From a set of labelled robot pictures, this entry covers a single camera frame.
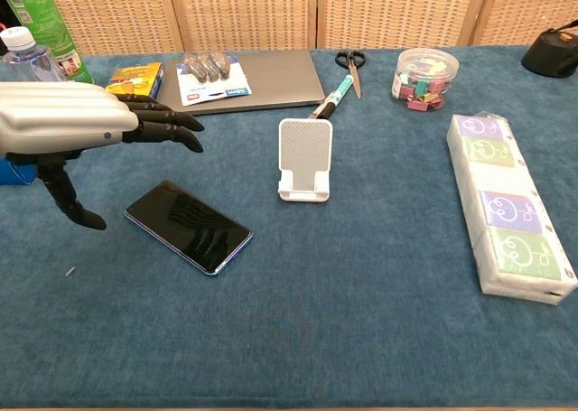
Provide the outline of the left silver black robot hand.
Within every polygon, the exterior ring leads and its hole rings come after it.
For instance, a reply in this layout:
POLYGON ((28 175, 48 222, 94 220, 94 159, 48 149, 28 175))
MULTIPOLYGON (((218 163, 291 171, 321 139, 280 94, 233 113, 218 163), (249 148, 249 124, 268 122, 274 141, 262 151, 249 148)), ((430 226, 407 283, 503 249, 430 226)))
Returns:
POLYGON ((171 141, 200 153, 196 135, 203 128, 146 95, 75 81, 0 81, 0 159, 34 166, 60 211, 90 229, 107 223, 78 201, 65 170, 69 160, 118 143, 171 141))

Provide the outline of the black smartphone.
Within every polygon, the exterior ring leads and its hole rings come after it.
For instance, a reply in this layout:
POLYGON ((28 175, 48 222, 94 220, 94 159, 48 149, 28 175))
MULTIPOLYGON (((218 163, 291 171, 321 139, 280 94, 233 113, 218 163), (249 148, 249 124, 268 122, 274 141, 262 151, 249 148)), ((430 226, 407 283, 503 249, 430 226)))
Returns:
POLYGON ((170 181, 156 184, 125 216, 207 276, 216 276, 253 232, 170 181))

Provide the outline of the grey closed laptop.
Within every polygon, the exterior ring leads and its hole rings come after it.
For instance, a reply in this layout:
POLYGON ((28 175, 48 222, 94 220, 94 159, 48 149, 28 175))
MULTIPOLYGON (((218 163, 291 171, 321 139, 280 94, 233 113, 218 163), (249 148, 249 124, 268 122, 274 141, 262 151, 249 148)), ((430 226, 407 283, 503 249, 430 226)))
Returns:
POLYGON ((194 116, 318 105, 325 99, 307 50, 253 51, 236 54, 251 93, 184 106, 177 76, 177 59, 166 64, 157 101, 194 116))

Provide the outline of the white phone stand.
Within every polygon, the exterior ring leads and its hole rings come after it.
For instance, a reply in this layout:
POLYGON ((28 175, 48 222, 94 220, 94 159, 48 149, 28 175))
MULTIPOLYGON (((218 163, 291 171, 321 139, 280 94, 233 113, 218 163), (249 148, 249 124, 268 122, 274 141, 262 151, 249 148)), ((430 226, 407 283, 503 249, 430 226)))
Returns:
POLYGON ((330 198, 333 126, 329 120, 285 118, 278 126, 277 192, 283 201, 330 198))

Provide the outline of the clear plastic water bottle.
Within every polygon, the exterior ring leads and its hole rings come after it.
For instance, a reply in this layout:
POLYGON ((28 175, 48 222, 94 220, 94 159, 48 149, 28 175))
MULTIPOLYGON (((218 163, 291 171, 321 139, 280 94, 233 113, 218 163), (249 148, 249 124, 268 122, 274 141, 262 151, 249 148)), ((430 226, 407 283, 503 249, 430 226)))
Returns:
POLYGON ((66 81, 51 50, 38 44, 24 26, 14 26, 0 32, 8 53, 3 56, 22 81, 66 81))

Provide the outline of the blue cookie box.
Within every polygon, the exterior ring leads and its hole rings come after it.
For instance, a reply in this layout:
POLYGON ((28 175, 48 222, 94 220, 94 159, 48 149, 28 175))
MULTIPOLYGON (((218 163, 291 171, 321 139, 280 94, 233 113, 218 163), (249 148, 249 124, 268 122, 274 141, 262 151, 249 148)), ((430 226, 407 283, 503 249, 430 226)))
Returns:
POLYGON ((33 164, 13 164, 0 159, 0 186, 30 185, 36 178, 36 167, 33 164))

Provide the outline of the yellow snack box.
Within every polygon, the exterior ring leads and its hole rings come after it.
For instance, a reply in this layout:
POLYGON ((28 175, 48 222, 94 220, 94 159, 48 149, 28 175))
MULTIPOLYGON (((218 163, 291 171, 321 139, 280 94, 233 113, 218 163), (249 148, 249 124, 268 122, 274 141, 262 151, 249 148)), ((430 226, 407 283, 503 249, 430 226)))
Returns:
POLYGON ((113 94, 136 94, 156 98, 163 74, 164 69, 161 62, 118 68, 106 85, 106 91, 113 94))

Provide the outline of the blister pack on white card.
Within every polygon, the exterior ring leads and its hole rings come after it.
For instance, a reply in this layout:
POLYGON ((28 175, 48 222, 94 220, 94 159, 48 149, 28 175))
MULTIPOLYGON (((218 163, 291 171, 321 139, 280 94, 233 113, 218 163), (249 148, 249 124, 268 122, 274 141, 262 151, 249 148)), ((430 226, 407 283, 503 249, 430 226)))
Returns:
POLYGON ((177 63, 176 73, 185 107, 252 94, 238 57, 225 52, 187 52, 177 63))

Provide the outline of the woven wooden folding screen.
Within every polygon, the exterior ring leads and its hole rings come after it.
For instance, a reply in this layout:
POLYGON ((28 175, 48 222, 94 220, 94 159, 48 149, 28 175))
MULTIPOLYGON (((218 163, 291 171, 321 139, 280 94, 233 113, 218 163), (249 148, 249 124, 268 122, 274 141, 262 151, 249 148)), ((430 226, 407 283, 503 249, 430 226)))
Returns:
POLYGON ((578 20, 578 0, 54 1, 86 55, 528 44, 578 20))

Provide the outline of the green and white marker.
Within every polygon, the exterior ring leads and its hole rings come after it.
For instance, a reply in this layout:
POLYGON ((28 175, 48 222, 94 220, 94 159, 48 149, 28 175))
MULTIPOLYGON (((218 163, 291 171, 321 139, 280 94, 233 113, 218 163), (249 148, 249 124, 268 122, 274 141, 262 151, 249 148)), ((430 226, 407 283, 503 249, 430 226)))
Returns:
POLYGON ((353 84, 353 77, 348 74, 345 76, 341 84, 328 96, 326 110, 331 113, 341 102, 344 95, 348 92, 353 84))

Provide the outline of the blue table cloth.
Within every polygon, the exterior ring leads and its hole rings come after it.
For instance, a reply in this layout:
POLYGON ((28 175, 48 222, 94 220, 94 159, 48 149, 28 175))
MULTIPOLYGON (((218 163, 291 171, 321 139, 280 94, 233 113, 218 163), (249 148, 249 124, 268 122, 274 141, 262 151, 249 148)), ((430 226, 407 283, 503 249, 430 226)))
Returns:
POLYGON ((68 163, 103 231, 41 182, 0 186, 0 407, 578 406, 578 292, 485 295, 445 136, 505 117, 578 270, 578 73, 521 47, 454 50, 443 108, 394 101, 397 51, 368 51, 331 117, 331 196, 279 199, 277 127, 305 107, 202 118, 204 151, 113 145, 68 163), (125 209, 170 181, 253 232, 207 276, 125 209), (65 276, 67 271, 74 272, 65 276))

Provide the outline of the clear jar of coloured clips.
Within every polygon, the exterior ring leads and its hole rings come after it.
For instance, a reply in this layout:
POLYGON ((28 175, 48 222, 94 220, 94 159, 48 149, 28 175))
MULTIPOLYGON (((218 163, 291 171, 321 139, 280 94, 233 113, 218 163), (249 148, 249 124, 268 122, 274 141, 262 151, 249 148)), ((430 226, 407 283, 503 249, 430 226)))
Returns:
POLYGON ((452 86, 459 61, 446 51, 413 48, 402 51, 397 59, 391 86, 392 98, 406 108, 428 112, 442 108, 445 94, 452 86))

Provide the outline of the long pack of tissue packets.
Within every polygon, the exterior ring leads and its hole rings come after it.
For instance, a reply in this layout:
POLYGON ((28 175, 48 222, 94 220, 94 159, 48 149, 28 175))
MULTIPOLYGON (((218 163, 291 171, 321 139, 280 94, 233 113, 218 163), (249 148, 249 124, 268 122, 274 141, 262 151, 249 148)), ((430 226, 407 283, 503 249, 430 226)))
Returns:
POLYGON ((484 294, 557 305, 578 289, 506 118, 455 114, 446 135, 484 294))

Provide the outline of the black teapot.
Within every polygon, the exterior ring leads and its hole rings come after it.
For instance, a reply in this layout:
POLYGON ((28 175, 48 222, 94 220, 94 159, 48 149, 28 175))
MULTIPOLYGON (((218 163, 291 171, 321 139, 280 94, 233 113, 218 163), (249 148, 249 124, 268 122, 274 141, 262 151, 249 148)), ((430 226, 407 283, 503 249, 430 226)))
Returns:
POLYGON ((578 26, 578 19, 557 29, 541 32, 521 60, 522 66, 535 74, 567 78, 578 67, 578 35, 566 32, 578 26))

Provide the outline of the black handled scissors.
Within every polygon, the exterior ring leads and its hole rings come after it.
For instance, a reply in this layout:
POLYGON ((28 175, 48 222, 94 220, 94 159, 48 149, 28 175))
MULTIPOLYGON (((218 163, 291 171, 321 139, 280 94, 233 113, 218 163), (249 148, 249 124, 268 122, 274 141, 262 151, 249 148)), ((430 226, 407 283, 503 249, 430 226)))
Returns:
POLYGON ((350 72, 356 97, 361 99, 359 69, 366 63, 365 54, 362 51, 339 51, 335 56, 335 62, 350 72))

